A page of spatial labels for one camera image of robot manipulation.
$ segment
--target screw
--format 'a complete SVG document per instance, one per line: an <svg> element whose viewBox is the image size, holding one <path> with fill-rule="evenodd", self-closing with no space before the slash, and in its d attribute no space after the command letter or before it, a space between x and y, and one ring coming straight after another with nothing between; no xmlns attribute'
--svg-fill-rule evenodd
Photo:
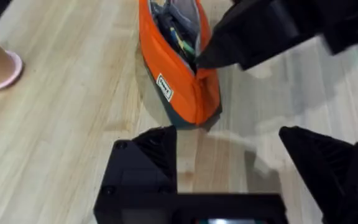
<svg viewBox="0 0 358 224"><path fill-rule="evenodd" d="M124 141L120 141L116 143L116 149L125 149L127 147L127 143Z"/></svg>
<svg viewBox="0 0 358 224"><path fill-rule="evenodd" d="M117 190L116 187L109 186L103 189L103 193L106 195L113 195L114 193L116 193L116 190Z"/></svg>

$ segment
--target wooden surface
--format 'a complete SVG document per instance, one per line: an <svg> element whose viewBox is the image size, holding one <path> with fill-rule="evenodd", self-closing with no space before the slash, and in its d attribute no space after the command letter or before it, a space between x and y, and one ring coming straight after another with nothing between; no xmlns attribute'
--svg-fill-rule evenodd
<svg viewBox="0 0 358 224"><path fill-rule="evenodd" d="M204 0L210 24L229 0ZM0 44L26 62L0 91L0 224L95 223L111 146L168 125L139 52L137 0L14 0ZM321 214L278 137L299 125L358 141L358 47L310 40L252 70L219 70L224 111L178 133L181 192L280 192L291 223Z"/></svg>

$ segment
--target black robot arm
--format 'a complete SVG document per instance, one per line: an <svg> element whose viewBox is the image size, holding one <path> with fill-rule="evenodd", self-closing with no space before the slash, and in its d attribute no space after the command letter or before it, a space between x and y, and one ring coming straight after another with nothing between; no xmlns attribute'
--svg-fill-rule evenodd
<svg viewBox="0 0 358 224"><path fill-rule="evenodd" d="M358 44L358 0L236 1L196 61L246 70L320 34L332 54Z"/></svg>

